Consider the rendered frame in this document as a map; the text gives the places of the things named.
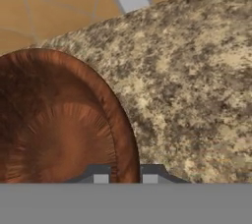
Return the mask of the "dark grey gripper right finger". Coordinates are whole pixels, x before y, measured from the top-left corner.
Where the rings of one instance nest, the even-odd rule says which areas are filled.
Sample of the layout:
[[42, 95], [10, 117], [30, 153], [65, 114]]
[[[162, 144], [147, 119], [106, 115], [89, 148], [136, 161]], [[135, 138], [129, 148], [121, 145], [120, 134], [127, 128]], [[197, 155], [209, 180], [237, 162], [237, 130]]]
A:
[[142, 184], [186, 184], [186, 181], [171, 175], [162, 164], [142, 164], [140, 167]]

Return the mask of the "brown wooden bowl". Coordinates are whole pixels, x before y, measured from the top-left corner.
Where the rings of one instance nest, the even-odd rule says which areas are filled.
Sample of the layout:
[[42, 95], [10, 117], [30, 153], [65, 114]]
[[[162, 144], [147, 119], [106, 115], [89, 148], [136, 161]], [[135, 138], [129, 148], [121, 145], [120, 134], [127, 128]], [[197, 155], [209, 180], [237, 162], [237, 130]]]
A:
[[107, 165], [137, 183], [137, 142], [119, 99], [88, 64], [61, 51], [0, 56], [0, 183], [62, 183]]

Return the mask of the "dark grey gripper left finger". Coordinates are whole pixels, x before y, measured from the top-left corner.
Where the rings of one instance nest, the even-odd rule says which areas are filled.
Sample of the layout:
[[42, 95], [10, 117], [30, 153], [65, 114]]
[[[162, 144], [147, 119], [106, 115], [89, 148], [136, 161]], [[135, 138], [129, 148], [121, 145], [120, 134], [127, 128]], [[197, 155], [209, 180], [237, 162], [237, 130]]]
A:
[[68, 183], [109, 184], [111, 168], [107, 164], [92, 164], [78, 177], [68, 180]]

